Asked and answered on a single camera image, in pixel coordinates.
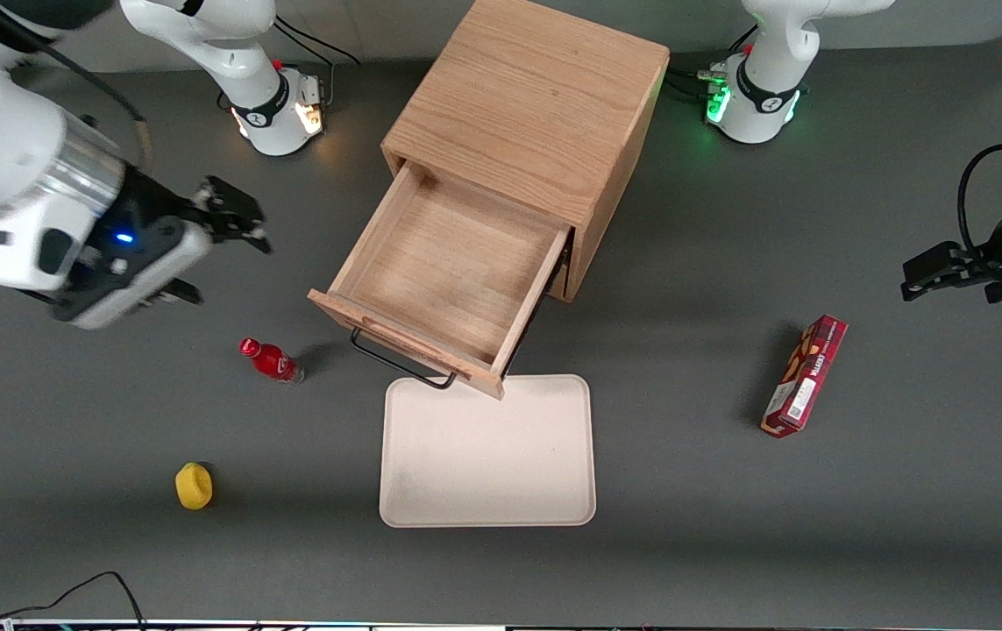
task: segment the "red bottle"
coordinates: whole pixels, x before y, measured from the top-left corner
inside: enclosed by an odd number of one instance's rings
[[[250,357],[256,371],[271,377],[278,383],[298,385],[305,380],[305,371],[281,348],[273,344],[260,344],[259,341],[244,339],[239,343],[239,352]]]

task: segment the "yellow sponge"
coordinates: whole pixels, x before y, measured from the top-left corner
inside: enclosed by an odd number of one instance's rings
[[[188,463],[181,467],[172,483],[177,488],[180,506],[189,511],[199,511],[212,500],[212,476],[199,464]]]

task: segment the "gray table surface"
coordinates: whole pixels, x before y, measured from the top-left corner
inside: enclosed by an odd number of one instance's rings
[[[203,306],[97,333],[0,287],[0,611],[117,570],[151,618],[1002,628],[1000,308],[898,292],[904,260],[957,238],[967,159],[1002,141],[1002,41],[826,52],[767,146],[661,98],[578,299],[544,304],[514,367],[590,384],[598,512],[573,529],[384,526],[397,375],[305,298],[391,182],[378,143],[426,67],[342,67],[327,135],[284,158],[236,135],[202,73],[108,77],[150,116],[161,182],[242,187],[277,253],[217,248],[185,275]],[[129,146],[104,96],[41,89]],[[1002,157],[971,214],[981,238],[1002,216]],[[809,429],[769,438],[759,415],[822,312],[852,331]],[[254,375],[244,336],[307,349],[308,383]],[[208,511],[177,506],[189,460],[216,471]],[[129,609],[104,585],[57,614]]]

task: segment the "cable connector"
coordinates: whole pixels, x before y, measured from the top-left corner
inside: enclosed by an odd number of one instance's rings
[[[725,72],[717,69],[701,69],[701,71],[696,72],[696,79],[721,85],[725,84]]]

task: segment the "green led light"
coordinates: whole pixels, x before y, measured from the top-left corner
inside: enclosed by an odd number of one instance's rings
[[[801,100],[801,89],[797,89],[797,93],[793,96],[793,104],[789,105],[789,113],[785,115],[786,123],[793,120],[793,114],[797,111],[797,101]]]
[[[707,103],[707,118],[710,119],[712,123],[717,123],[722,120],[722,115],[725,113],[725,105],[729,102],[730,89],[728,87],[722,87],[711,97],[710,102]]]

